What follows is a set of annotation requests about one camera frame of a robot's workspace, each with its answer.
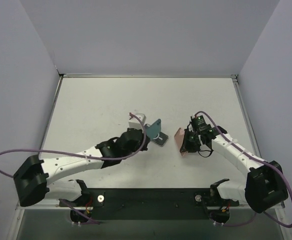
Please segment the clear phone case black insert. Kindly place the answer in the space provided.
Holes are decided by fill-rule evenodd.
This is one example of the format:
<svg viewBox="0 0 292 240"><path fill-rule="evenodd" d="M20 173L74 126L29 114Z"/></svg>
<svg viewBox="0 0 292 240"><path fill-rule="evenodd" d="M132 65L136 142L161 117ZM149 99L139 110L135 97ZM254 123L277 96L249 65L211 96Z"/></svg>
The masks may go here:
<svg viewBox="0 0 292 240"><path fill-rule="evenodd" d="M154 139L152 139L151 141L154 144L156 144L156 145L158 145L160 147L163 147L166 144L166 142L168 141L168 139L169 139L169 136L167 134L165 134L163 132L159 132L156 135L156 137Z"/></svg>

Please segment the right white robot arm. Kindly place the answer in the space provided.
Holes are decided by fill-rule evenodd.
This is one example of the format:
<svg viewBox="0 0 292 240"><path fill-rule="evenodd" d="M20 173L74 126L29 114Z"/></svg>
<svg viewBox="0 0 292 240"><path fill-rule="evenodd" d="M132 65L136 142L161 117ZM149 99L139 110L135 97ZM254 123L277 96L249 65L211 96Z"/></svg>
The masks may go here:
<svg viewBox="0 0 292 240"><path fill-rule="evenodd" d="M210 198L215 202L243 202L256 213L262 213L289 196L279 163L255 156L225 129L207 124L202 115L191 117L185 129L178 129L175 141L182 156L201 153L201 146L206 146L209 153L223 156L246 178L244 184L228 178L211 184Z"/></svg>

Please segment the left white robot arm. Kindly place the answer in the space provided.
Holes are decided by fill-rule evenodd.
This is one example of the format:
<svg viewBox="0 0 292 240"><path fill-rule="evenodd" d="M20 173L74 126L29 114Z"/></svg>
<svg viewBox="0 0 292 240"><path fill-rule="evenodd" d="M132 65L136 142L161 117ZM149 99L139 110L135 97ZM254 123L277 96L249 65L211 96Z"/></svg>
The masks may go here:
<svg viewBox="0 0 292 240"><path fill-rule="evenodd" d="M140 151L148 150L150 138L144 130L128 128L119 137L111 138L83 152L53 151L62 157L40 159L28 157L13 175L19 203L29 207L53 192L53 183L88 170L99 170L121 163Z"/></svg>

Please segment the teal phone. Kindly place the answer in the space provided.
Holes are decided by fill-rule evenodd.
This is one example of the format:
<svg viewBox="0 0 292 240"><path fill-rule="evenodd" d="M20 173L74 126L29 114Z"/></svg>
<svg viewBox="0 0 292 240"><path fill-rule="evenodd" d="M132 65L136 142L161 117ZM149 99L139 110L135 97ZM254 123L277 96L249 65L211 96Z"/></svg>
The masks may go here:
<svg viewBox="0 0 292 240"><path fill-rule="evenodd" d="M155 139L157 135L159 135L159 133L161 132L161 129L162 129L161 123L162 121L159 118L152 124L146 123L144 125L146 135L149 137L150 140Z"/></svg>

